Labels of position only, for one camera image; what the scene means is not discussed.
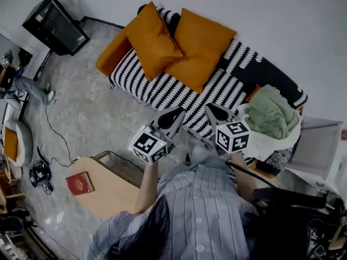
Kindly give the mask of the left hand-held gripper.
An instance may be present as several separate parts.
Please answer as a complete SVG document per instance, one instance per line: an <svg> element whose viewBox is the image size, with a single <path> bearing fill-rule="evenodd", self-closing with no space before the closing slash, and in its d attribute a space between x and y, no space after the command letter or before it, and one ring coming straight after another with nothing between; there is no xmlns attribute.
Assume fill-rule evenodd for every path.
<svg viewBox="0 0 347 260"><path fill-rule="evenodd" d="M185 110L170 107L158 112L157 119L143 125L130 142L128 149L147 164L155 164L174 148L173 137L185 118Z"/></svg>

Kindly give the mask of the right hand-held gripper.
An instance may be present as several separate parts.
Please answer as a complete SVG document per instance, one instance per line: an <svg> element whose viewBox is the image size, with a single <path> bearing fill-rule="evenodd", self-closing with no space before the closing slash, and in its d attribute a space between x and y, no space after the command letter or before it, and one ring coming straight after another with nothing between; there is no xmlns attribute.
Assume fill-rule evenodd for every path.
<svg viewBox="0 0 347 260"><path fill-rule="evenodd" d="M249 143L249 127L244 120L222 105L208 103L205 115L214 129L214 145L218 155L244 151Z"/></svg>

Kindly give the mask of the person's right forearm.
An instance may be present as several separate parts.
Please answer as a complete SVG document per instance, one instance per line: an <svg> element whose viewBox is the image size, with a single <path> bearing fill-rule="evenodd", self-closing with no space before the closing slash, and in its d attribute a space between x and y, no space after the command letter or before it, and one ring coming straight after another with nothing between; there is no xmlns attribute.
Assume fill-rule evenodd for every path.
<svg viewBox="0 0 347 260"><path fill-rule="evenodd" d="M255 178L243 171L247 169L247 165L241 152L232 154L231 158L232 163L239 167L234 170L238 193L243 199L251 202L252 193L256 188Z"/></svg>

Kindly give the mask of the person's left forearm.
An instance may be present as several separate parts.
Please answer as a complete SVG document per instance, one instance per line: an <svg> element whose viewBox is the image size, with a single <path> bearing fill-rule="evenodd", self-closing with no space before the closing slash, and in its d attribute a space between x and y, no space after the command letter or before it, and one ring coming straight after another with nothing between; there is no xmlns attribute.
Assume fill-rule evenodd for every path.
<svg viewBox="0 0 347 260"><path fill-rule="evenodd" d="M144 213L157 199L158 163L146 164L135 205L135 214Z"/></svg>

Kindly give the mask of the black white patterned sofa cover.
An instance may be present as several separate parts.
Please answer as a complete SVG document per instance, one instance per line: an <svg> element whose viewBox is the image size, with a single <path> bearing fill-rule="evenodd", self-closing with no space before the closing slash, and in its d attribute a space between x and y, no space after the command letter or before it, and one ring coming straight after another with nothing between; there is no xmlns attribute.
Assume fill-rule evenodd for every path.
<svg viewBox="0 0 347 260"><path fill-rule="evenodd" d="M237 115L237 108L265 85L275 88L295 110L302 110L308 100L307 94L290 77L237 36L230 39L201 93L165 72L149 81L133 48L119 61L108 80L111 86L118 86L154 110L184 108L183 127L203 141L214 136L204 113L208 103L223 106Z"/></svg>

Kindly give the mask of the black white patterned sofa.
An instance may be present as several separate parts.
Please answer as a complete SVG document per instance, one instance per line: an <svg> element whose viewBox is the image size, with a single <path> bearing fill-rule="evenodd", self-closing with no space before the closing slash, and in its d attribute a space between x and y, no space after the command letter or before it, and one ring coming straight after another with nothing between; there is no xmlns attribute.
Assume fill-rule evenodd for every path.
<svg viewBox="0 0 347 260"><path fill-rule="evenodd" d="M146 5L147 4L143 5L138 10L137 15L141 12L143 7ZM176 13L176 12L170 11L170 10L165 9L165 8L159 8L157 6L155 6L155 7L156 7L158 13L161 15L163 21L165 22L165 25L166 25L171 37L174 39L174 34L176 31L178 22L180 20L182 11L180 13ZM102 52L102 54L100 55L100 57L98 58L98 60L96 62L97 69L107 77L109 77L109 75L114 71L116 65L124 57L124 55L131 48L133 48L133 46L131 45L131 43L129 42L129 40L126 36L125 28L122 29L119 32L119 34L112 40L112 42L106 47L106 49ZM203 142L210 144L212 146L215 146L213 137L214 136L212 136L207 141L203 141ZM273 152L264 161L255 159L253 157L247 157L245 155L246 156L246 162L253 169L255 169L255 170L257 170L257 171L259 171L259 172L261 172L261 173L263 173L269 177L275 176L284 167L284 165L280 162L280 158L290 157L296 143L291 148Z"/></svg>

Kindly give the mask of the orange-brown panel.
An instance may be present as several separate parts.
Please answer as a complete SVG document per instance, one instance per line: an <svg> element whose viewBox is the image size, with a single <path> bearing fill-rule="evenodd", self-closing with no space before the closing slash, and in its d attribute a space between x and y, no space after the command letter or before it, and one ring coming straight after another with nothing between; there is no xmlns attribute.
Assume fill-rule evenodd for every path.
<svg viewBox="0 0 347 260"><path fill-rule="evenodd" d="M16 162L18 156L18 137L15 131L5 128L4 154L7 158Z"/></svg>

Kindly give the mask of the person's light grey trousers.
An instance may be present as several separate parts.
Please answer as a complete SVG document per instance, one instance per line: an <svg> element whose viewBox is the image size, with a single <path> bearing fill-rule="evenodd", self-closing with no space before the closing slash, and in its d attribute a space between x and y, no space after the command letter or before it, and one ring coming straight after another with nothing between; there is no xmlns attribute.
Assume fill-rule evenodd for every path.
<svg viewBox="0 0 347 260"><path fill-rule="evenodd" d="M169 170L161 176L161 181L173 178L179 173L194 170L199 166L216 168L225 171L232 177L235 175L234 171L226 165L226 161L218 157L205 145L205 143L196 140L195 138L189 138L185 147L184 157L188 156L189 160L183 159L174 164L173 167L170 167Z"/></svg>

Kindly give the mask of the green knitted blanket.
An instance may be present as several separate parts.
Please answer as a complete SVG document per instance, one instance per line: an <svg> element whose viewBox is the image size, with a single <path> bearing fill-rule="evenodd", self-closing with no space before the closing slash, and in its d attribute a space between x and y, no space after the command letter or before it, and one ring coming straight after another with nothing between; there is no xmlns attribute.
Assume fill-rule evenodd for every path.
<svg viewBox="0 0 347 260"><path fill-rule="evenodd" d="M297 113L287 100L268 84L255 92L245 114L251 130L278 140L289 137L299 123Z"/></svg>

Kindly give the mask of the white round basket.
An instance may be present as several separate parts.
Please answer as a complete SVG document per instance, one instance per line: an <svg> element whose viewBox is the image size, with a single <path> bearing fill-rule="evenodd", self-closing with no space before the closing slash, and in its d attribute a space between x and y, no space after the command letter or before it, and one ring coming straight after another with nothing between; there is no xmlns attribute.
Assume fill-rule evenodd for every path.
<svg viewBox="0 0 347 260"><path fill-rule="evenodd" d="M248 107L248 103L238 106L239 118L245 121L245 109ZM264 161L273 152L279 150L286 150L294 146L296 141L299 139L299 134L301 131L302 117L299 111L294 110L297 113L299 123L295 126L293 131L290 133L289 137L286 139L275 139L267 135L258 133L249 128L249 143L247 148L242 151L247 157L253 157L255 159Z"/></svg>

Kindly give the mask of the person's striped light blue shirt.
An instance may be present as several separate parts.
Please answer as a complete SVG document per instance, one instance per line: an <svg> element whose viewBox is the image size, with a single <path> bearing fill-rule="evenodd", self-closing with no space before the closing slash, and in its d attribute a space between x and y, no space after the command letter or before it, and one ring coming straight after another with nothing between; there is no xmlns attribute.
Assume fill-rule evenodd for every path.
<svg viewBox="0 0 347 260"><path fill-rule="evenodd" d="M222 170L199 166L163 181L144 213L119 212L91 237L83 260L249 260L254 206Z"/></svg>

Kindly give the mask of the light wooden table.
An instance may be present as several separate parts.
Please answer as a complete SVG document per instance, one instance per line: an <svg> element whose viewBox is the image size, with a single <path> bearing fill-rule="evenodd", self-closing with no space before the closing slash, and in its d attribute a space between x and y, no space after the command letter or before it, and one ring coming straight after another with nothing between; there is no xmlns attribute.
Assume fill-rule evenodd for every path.
<svg viewBox="0 0 347 260"><path fill-rule="evenodd" d="M81 157L72 166L72 175L87 172L94 190L75 196L89 212L105 221L121 211L135 213L139 187L109 170L94 157Z"/></svg>

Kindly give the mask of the white cabinet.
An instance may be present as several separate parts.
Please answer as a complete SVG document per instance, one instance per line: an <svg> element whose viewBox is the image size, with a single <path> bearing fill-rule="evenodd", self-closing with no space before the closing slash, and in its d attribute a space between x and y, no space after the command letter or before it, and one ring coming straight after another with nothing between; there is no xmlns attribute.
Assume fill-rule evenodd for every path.
<svg viewBox="0 0 347 260"><path fill-rule="evenodd" d="M333 192L347 201L347 125L305 117L286 168L318 191Z"/></svg>

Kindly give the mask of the red book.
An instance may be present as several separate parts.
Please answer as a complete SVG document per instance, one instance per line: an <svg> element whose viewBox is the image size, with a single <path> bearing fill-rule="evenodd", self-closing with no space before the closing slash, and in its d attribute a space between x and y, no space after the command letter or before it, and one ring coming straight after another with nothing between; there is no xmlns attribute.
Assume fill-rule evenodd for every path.
<svg viewBox="0 0 347 260"><path fill-rule="evenodd" d="M94 186L87 172L78 173L66 178L67 187L72 196L94 191Z"/></svg>

